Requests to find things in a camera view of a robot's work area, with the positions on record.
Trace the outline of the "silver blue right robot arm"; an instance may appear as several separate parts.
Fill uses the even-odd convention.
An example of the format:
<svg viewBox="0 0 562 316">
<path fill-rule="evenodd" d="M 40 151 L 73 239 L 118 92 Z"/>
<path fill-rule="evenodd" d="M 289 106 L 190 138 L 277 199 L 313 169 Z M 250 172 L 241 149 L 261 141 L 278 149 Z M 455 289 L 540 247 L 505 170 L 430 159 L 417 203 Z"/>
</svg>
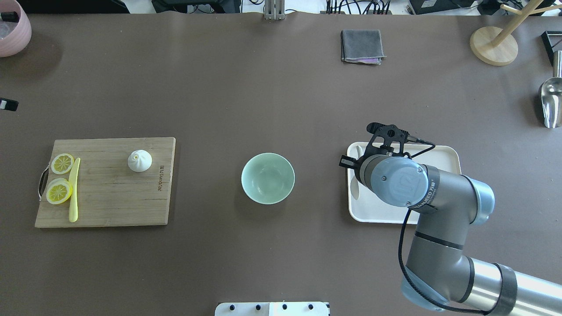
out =
<svg viewBox="0 0 562 316">
<path fill-rule="evenodd" d="M 402 294 L 418 306 L 477 316 L 559 316 L 561 286 L 512 268 L 465 256 L 469 228 L 494 210 L 487 184 L 427 164 L 404 150 L 435 145 L 395 125 L 372 122 L 363 154 L 339 165 L 386 204 L 406 207 L 398 261 Z"/>
</svg>

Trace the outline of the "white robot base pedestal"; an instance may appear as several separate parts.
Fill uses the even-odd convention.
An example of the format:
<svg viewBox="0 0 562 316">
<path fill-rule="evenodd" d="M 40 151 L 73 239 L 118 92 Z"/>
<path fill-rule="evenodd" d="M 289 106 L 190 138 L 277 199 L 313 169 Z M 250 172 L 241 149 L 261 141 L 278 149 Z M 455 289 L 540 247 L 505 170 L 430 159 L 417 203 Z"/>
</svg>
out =
<svg viewBox="0 0 562 316">
<path fill-rule="evenodd" d="M 215 316 L 329 316 L 327 302 L 223 302 Z"/>
</svg>

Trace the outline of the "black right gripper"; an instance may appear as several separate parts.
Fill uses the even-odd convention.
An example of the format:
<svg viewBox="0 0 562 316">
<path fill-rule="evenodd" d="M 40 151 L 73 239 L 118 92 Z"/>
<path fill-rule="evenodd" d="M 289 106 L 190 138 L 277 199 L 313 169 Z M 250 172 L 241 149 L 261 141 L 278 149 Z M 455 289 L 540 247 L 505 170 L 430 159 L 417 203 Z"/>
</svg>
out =
<svg viewBox="0 0 562 316">
<path fill-rule="evenodd" d="M 367 158 L 376 154 L 410 157 L 404 151 L 405 143 L 409 142 L 409 132 L 399 129 L 396 125 L 385 125 L 378 122 L 369 123 L 367 131 L 372 134 L 372 138 L 369 140 L 363 156 L 353 158 L 342 155 L 339 160 L 340 167 L 357 170 L 365 164 Z"/>
</svg>

